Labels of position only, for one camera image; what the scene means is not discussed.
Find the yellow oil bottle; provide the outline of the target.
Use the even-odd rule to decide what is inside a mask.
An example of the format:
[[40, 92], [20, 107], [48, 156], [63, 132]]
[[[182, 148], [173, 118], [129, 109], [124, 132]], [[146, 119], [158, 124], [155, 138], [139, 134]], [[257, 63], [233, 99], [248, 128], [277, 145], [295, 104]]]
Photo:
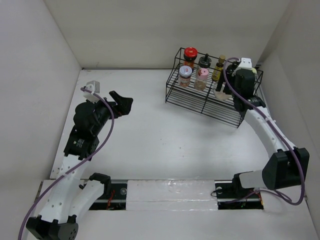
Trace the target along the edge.
[[214, 82], [219, 81], [221, 73], [223, 71], [225, 60], [226, 60], [226, 57], [223, 54], [221, 54], [218, 58], [218, 61], [215, 65], [214, 69], [213, 69], [212, 76], [211, 76], [212, 81], [214, 81]]

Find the black cap seasoning jar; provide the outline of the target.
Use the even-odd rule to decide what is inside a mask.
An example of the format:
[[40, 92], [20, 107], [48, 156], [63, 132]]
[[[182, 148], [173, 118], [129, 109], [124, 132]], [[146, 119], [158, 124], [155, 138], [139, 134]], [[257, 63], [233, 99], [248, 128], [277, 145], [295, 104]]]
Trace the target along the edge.
[[208, 69], [211, 66], [212, 60], [209, 57], [209, 54], [206, 53], [205, 55], [201, 56], [198, 60], [198, 66], [200, 68]]

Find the wide glass jar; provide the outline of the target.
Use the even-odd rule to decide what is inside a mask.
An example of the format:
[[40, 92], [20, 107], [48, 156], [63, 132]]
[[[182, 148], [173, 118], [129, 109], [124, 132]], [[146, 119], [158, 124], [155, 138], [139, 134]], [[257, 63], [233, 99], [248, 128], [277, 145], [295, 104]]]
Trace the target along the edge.
[[226, 101], [228, 99], [231, 99], [232, 98], [232, 95], [231, 94], [226, 94], [224, 93], [223, 91], [217, 91], [217, 90], [213, 90], [213, 93], [215, 95], [215, 97], [221, 101]]

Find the pink cap spice bottle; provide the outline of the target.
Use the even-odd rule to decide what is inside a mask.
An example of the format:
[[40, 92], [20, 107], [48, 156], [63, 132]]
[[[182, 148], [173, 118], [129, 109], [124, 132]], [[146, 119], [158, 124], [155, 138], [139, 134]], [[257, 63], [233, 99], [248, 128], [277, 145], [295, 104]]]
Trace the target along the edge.
[[196, 71], [196, 79], [194, 81], [194, 88], [197, 91], [203, 91], [207, 85], [209, 71], [207, 68], [199, 68]]

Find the red cap sauce bottle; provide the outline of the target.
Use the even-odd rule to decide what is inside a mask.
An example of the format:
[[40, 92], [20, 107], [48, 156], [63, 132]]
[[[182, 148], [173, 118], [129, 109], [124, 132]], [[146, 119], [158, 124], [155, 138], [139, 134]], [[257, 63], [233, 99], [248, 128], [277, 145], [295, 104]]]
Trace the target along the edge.
[[184, 58], [183, 65], [189, 66], [193, 70], [194, 61], [196, 60], [197, 56], [198, 56], [198, 51], [196, 48], [194, 47], [185, 48], [183, 52], [183, 58]]

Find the silver lid spice jar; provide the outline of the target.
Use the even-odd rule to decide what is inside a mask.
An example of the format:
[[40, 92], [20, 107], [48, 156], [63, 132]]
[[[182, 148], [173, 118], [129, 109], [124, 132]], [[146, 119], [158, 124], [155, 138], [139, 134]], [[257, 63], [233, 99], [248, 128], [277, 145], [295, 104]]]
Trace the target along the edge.
[[188, 87], [190, 84], [193, 70], [187, 65], [183, 65], [179, 68], [178, 82], [181, 87]]

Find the black pump cap spice jar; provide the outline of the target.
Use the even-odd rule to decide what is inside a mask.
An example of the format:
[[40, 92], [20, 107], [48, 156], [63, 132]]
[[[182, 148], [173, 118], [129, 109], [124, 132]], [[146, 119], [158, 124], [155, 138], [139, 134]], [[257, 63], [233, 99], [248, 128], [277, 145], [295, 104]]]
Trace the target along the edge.
[[226, 75], [232, 75], [233, 72], [237, 69], [239, 63], [237, 60], [234, 60], [227, 68], [226, 68]]

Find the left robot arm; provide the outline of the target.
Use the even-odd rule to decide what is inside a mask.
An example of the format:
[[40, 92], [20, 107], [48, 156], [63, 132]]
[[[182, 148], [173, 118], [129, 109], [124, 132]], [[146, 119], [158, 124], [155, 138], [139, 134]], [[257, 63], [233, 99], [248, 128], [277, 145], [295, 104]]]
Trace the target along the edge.
[[46, 189], [49, 197], [38, 216], [29, 217], [27, 230], [38, 240], [74, 240], [79, 222], [98, 198], [112, 194], [108, 175], [93, 173], [85, 185], [81, 177], [93, 156], [105, 145], [98, 135], [107, 121], [130, 113], [133, 99], [111, 91], [112, 102], [98, 97], [75, 108], [74, 126], [69, 134], [55, 183]]

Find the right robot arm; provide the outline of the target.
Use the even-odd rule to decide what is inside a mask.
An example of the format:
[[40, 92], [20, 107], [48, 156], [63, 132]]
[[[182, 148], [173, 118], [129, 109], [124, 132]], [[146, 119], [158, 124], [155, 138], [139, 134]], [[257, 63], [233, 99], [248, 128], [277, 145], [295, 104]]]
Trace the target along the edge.
[[228, 179], [240, 173], [231, 191], [243, 197], [262, 188], [262, 168], [286, 146], [255, 110], [234, 128], [164, 100], [164, 70], [114, 71], [105, 83], [133, 98], [129, 115], [118, 118], [103, 151], [111, 176], [126, 180]]

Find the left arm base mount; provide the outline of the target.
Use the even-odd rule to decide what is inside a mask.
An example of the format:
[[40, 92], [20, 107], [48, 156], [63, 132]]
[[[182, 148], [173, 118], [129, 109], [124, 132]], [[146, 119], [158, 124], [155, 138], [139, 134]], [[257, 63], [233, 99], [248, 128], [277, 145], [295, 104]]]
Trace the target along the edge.
[[112, 182], [109, 195], [99, 197], [89, 208], [90, 211], [121, 211], [126, 209], [128, 183]]

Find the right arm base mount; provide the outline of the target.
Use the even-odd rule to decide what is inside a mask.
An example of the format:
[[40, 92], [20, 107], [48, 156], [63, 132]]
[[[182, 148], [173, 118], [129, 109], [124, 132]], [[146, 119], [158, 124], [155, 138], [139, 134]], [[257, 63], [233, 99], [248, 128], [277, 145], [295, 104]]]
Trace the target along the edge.
[[262, 196], [253, 188], [237, 189], [230, 180], [216, 181], [211, 196], [218, 210], [263, 210]]

